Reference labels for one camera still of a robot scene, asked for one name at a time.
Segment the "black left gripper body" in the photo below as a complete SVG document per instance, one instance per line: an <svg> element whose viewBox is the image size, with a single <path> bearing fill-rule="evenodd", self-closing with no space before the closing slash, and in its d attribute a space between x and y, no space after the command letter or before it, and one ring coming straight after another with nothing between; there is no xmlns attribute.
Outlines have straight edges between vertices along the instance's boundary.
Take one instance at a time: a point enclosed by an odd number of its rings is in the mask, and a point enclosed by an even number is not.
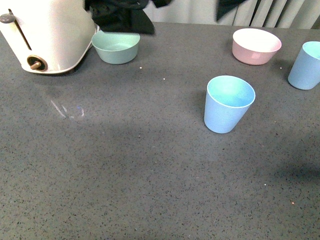
<svg viewBox="0 0 320 240"><path fill-rule="evenodd" d="M149 0L86 0L93 22L104 32L153 35L155 27L144 12Z"/></svg>

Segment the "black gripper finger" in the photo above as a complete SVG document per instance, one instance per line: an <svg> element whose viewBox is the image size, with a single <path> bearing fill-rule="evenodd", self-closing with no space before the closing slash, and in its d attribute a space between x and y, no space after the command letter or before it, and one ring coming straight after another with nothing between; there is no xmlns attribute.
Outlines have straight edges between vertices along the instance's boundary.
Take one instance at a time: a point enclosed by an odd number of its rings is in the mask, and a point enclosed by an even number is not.
<svg viewBox="0 0 320 240"><path fill-rule="evenodd" d="M222 17L228 14L231 10L238 7L246 0L218 0L216 6L216 20L219 21Z"/></svg>

